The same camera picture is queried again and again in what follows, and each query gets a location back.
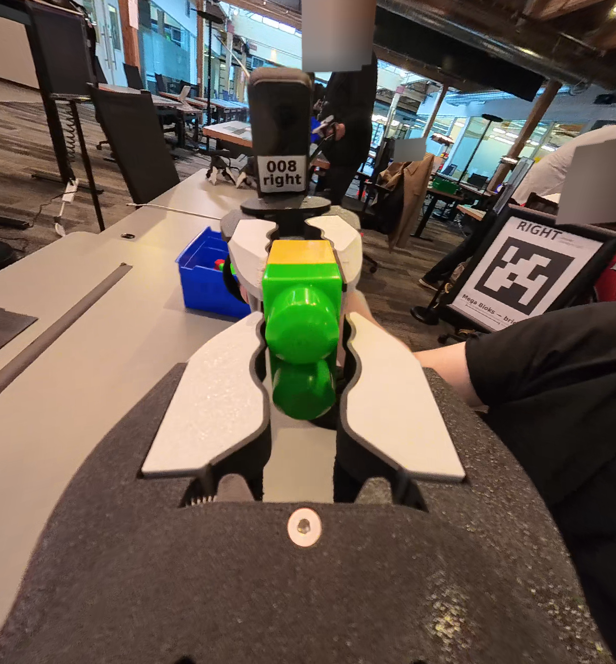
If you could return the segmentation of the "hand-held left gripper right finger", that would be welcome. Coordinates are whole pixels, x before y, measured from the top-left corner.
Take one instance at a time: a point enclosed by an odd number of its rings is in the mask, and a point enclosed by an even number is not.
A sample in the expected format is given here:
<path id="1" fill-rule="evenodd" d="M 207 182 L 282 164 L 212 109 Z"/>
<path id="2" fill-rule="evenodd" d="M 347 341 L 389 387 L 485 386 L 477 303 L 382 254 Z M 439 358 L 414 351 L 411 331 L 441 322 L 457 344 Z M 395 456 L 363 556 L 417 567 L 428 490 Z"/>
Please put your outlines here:
<path id="1" fill-rule="evenodd" d="M 465 469 L 412 352 L 359 313 L 345 317 L 344 345 L 338 463 L 360 482 L 375 475 L 464 481 Z"/>

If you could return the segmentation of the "yellow one-stud block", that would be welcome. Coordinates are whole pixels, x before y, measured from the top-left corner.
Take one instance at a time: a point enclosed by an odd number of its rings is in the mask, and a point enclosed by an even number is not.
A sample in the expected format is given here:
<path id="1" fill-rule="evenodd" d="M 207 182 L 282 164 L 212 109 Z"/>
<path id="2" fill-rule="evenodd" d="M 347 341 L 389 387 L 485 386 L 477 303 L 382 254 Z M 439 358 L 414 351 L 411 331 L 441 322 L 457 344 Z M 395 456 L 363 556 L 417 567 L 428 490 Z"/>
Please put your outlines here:
<path id="1" fill-rule="evenodd" d="M 336 258 L 328 240 L 279 239 L 270 246 L 267 264 L 317 265 L 335 264 Z"/>

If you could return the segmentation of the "blue plastic bin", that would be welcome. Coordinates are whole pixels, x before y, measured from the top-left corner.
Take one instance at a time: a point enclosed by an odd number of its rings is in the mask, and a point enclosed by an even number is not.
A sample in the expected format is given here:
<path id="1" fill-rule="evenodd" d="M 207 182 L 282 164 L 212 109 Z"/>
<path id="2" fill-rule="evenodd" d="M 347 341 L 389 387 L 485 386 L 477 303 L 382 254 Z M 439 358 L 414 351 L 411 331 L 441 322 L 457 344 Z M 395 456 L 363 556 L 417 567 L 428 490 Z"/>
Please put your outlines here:
<path id="1" fill-rule="evenodd" d="M 206 227 L 176 259 L 184 305 L 240 320 L 251 308 L 240 295 L 229 291 L 223 271 L 213 269 L 218 259 L 229 259 L 228 244 L 219 231 Z"/>

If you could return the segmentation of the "green two-stud block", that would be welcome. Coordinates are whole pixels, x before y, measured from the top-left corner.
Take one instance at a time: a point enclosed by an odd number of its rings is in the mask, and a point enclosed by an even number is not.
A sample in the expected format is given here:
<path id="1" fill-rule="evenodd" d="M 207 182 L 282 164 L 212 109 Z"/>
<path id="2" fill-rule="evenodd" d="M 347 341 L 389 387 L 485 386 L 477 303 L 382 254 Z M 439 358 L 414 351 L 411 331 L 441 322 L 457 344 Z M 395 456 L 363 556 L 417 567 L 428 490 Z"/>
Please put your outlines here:
<path id="1" fill-rule="evenodd" d="M 262 279 L 274 405 L 313 420 L 335 403 L 342 276 L 337 262 L 269 262 Z"/>

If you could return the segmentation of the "person's right forearm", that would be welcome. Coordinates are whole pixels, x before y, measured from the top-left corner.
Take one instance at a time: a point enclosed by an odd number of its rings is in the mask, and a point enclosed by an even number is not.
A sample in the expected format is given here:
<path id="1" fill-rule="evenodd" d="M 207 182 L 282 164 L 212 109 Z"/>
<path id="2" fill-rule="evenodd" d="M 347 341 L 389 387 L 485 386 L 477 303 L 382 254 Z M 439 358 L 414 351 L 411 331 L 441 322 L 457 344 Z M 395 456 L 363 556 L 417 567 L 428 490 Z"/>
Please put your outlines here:
<path id="1" fill-rule="evenodd" d="M 473 409 L 484 408 L 472 386 L 466 357 L 465 342 L 413 353 L 423 368 L 435 371 Z"/>

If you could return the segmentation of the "wooden office desk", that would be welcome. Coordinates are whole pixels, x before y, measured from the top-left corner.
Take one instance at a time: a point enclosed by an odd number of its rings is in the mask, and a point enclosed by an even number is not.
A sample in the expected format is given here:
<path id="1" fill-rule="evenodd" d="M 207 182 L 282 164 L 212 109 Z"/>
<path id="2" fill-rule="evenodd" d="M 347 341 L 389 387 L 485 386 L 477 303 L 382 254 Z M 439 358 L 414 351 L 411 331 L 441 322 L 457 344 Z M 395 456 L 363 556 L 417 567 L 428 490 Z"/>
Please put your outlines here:
<path id="1" fill-rule="evenodd" d="M 225 151 L 234 159 L 240 155 L 252 156 L 251 127 L 243 121 L 227 121 L 202 127 L 210 150 Z"/>

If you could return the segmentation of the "brown coat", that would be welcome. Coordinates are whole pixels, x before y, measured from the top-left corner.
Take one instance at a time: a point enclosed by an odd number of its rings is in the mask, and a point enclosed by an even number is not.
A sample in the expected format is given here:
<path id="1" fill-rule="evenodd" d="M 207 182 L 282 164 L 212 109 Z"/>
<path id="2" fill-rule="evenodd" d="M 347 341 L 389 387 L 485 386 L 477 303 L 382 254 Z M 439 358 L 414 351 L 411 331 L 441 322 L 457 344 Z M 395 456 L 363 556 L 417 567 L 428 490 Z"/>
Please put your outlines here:
<path id="1" fill-rule="evenodd" d="M 434 160 L 435 155 L 428 153 L 421 161 L 392 162 L 380 174 L 379 184 L 389 193 L 379 191 L 376 216 L 389 252 L 406 246 L 418 222 Z"/>

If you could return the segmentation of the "black office chair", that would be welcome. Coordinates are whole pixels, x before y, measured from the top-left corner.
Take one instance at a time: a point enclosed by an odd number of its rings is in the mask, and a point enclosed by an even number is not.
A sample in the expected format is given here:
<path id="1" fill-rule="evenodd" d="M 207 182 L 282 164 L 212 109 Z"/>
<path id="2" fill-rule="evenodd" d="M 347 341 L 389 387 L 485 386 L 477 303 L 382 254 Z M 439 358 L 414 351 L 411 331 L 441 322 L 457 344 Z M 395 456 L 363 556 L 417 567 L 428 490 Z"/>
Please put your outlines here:
<path id="1" fill-rule="evenodd" d="M 150 203 L 180 184 L 149 93 L 90 86 L 89 95 L 135 205 Z"/>

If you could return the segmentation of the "person's black shirt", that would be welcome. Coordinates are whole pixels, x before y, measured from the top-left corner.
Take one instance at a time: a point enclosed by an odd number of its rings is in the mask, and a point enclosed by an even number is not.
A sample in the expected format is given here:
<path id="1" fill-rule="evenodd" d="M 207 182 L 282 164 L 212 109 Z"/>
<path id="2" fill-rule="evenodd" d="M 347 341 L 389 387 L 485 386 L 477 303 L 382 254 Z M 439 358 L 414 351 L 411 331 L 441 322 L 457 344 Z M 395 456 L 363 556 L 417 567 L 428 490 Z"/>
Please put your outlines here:
<path id="1" fill-rule="evenodd" d="M 616 660 L 616 302 L 545 313 L 465 346 L 484 419 L 551 512 Z"/>

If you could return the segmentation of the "white power adapter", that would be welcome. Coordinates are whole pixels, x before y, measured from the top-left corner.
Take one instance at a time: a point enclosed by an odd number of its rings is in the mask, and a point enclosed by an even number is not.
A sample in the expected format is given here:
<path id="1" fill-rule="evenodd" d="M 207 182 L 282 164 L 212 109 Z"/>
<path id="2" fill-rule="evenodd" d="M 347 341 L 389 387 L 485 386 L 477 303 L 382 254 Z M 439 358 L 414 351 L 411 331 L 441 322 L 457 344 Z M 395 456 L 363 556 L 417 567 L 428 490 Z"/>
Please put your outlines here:
<path id="1" fill-rule="evenodd" d="M 54 230 L 59 237 L 66 236 L 66 230 L 63 225 L 63 213 L 65 211 L 65 207 L 73 202 L 75 194 L 77 193 L 77 190 L 79 188 L 79 184 L 80 184 L 79 178 L 71 179 L 69 180 L 68 184 L 65 186 L 65 190 L 63 191 L 60 208 L 58 209 L 57 213 L 54 215 Z"/>

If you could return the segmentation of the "framed marker sign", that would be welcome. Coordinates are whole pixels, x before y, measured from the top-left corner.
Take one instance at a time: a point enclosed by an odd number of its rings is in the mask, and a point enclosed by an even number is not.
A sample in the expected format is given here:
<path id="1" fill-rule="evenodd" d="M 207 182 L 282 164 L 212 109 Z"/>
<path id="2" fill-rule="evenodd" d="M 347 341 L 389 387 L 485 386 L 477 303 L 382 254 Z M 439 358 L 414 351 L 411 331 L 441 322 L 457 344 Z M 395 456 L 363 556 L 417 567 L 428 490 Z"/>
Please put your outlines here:
<path id="1" fill-rule="evenodd" d="M 616 231 L 557 225 L 556 216 L 507 204 L 437 311 L 459 329 L 492 333 L 593 292 L 616 254 Z"/>

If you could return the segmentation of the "black floor lamp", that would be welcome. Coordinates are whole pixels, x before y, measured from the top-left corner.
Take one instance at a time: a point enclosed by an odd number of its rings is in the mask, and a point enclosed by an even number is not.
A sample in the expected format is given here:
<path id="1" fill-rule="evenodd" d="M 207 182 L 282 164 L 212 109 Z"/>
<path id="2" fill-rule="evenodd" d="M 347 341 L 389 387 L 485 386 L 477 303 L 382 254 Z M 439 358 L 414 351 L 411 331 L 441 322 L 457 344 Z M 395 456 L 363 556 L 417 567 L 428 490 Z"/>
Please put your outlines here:
<path id="1" fill-rule="evenodd" d="M 467 174 L 467 171 L 469 170 L 470 164 L 471 164 L 472 160 L 475 158 L 475 155 L 478 152 L 478 149 L 479 149 L 481 143 L 485 139 L 486 134 L 487 134 L 487 132 L 490 128 L 490 125 L 493 124 L 493 123 L 500 123 L 500 122 L 504 121 L 503 118 L 501 118 L 499 116 L 496 116 L 494 114 L 491 114 L 491 113 L 484 113 L 482 115 L 482 118 L 487 121 L 487 124 L 486 124 L 485 128 L 483 129 L 483 132 L 482 132 L 481 136 L 479 137 L 478 142 L 477 142 L 474 150 L 472 151 L 472 154 L 471 154 L 467 164 L 465 165 L 464 169 L 462 170 L 461 180 Z"/>

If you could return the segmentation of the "black panel stand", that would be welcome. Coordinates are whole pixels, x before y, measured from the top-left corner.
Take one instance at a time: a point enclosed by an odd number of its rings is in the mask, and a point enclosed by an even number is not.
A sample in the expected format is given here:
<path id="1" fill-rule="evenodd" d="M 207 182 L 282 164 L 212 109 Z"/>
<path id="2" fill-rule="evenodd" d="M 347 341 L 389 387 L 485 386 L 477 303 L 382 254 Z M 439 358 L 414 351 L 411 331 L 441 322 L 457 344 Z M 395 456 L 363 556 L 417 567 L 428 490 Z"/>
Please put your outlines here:
<path id="1" fill-rule="evenodd" d="M 55 180 L 68 186 L 73 182 L 74 176 L 59 116 L 58 104 L 62 104 L 67 106 L 69 117 L 73 122 L 97 224 L 99 230 L 104 231 L 99 190 L 96 187 L 77 109 L 78 104 L 91 102 L 90 92 L 96 88 L 96 77 L 88 46 L 87 22 L 79 11 L 45 1 L 25 1 L 24 7 L 29 18 L 26 32 L 31 57 L 59 170 L 59 176 Z"/>

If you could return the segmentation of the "red garment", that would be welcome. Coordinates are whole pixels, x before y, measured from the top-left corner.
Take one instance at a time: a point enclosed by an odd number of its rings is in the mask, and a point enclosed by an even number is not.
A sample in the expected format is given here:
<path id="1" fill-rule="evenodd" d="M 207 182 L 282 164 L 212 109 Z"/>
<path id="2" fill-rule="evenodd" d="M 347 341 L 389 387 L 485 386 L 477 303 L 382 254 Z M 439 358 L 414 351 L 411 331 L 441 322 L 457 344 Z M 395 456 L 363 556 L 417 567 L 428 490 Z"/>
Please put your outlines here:
<path id="1" fill-rule="evenodd" d="M 597 302 L 616 302 L 616 254 L 610 265 L 603 270 L 601 276 L 595 283 L 595 295 Z"/>

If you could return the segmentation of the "wooden post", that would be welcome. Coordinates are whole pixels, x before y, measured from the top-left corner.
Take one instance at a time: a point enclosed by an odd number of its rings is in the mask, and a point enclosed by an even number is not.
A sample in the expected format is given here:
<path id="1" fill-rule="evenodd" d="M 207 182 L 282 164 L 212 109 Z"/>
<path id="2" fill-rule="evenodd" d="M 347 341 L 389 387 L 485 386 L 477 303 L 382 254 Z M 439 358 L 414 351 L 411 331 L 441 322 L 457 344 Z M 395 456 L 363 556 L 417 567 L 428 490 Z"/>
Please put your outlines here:
<path id="1" fill-rule="evenodd" d="M 551 79 L 547 82 L 544 87 L 543 93 L 537 96 L 536 101 L 534 102 L 528 117 L 524 122 L 524 125 L 520 129 L 520 134 L 511 146 L 509 152 L 506 155 L 508 160 L 517 161 L 521 151 L 526 145 L 527 140 L 531 137 L 534 130 L 536 129 L 538 123 L 543 119 L 543 116 L 547 109 L 552 104 L 554 98 L 558 94 L 562 83 L 556 79 Z"/>

